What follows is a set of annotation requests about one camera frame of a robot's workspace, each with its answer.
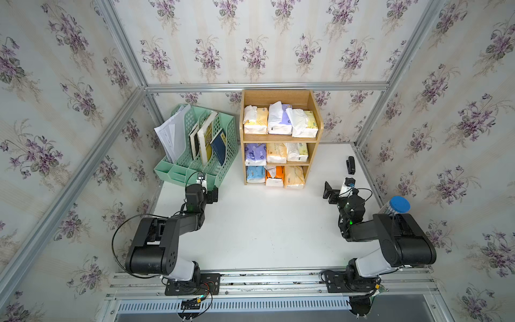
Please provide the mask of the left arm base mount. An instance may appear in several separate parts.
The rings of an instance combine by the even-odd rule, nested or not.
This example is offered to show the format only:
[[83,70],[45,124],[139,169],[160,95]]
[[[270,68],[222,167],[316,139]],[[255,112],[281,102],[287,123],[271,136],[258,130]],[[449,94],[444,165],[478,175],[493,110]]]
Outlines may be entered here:
[[221,285],[221,275],[217,273],[201,273],[189,281],[168,280],[164,294],[166,296],[181,295],[218,295]]

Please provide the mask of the green yellow tissue pack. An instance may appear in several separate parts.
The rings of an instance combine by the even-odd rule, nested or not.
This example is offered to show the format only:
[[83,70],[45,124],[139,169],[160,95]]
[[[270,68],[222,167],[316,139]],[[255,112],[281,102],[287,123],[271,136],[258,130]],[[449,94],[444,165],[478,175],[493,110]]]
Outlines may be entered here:
[[292,137],[316,138],[319,126],[313,111],[287,108],[286,114],[292,125]]

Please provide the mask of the purple wet wipes pack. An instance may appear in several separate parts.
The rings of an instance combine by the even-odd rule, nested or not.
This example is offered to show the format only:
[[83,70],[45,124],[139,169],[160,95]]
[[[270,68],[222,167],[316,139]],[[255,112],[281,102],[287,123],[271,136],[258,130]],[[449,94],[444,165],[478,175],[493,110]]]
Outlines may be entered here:
[[267,164],[267,152],[265,144],[245,144],[244,152],[246,166],[265,166]]

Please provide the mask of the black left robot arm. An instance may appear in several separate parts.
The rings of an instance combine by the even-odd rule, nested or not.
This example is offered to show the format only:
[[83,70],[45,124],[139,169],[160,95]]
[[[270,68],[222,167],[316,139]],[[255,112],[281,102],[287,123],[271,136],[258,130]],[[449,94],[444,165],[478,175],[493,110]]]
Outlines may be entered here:
[[218,201],[219,189],[208,190],[200,183],[186,187],[186,201],[171,217],[145,214],[129,248],[124,268],[140,278],[159,275],[192,287],[200,284],[198,263],[178,254],[180,237],[200,230],[205,221],[205,208]]

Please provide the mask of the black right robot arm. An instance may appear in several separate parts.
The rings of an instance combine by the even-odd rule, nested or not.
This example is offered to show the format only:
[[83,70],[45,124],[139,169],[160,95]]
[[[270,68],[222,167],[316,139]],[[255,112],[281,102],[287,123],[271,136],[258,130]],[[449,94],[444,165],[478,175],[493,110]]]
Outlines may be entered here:
[[360,188],[354,180],[334,189],[325,183],[323,198],[339,211],[338,227],[348,242],[378,241],[379,248],[372,253],[349,261],[351,276],[371,279],[390,274],[401,267],[432,265],[437,260],[435,246],[409,213],[410,203],[395,196],[371,220],[365,220],[367,200],[359,196]]

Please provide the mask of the orange yellow tissue pack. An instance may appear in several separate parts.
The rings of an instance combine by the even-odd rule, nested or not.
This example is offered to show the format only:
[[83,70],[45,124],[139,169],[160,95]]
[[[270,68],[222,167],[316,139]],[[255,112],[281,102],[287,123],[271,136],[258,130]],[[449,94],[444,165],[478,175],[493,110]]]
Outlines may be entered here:
[[244,108],[244,134],[266,135],[268,133],[268,109],[249,105]]

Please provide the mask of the purple white tissue pack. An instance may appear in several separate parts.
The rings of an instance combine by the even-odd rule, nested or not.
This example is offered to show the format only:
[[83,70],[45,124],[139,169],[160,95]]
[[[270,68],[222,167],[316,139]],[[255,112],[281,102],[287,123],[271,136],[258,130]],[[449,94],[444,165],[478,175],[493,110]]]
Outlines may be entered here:
[[268,109],[268,133],[272,135],[292,135],[292,124],[290,114],[292,107],[277,101]]

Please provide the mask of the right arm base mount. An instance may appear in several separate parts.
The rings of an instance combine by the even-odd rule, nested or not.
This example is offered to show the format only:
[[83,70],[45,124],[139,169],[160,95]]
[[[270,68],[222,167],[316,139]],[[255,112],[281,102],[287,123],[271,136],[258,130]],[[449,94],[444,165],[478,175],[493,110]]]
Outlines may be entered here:
[[324,270],[321,273],[321,280],[327,287],[329,293],[374,293],[379,289],[381,278],[364,278],[354,270],[337,272]]

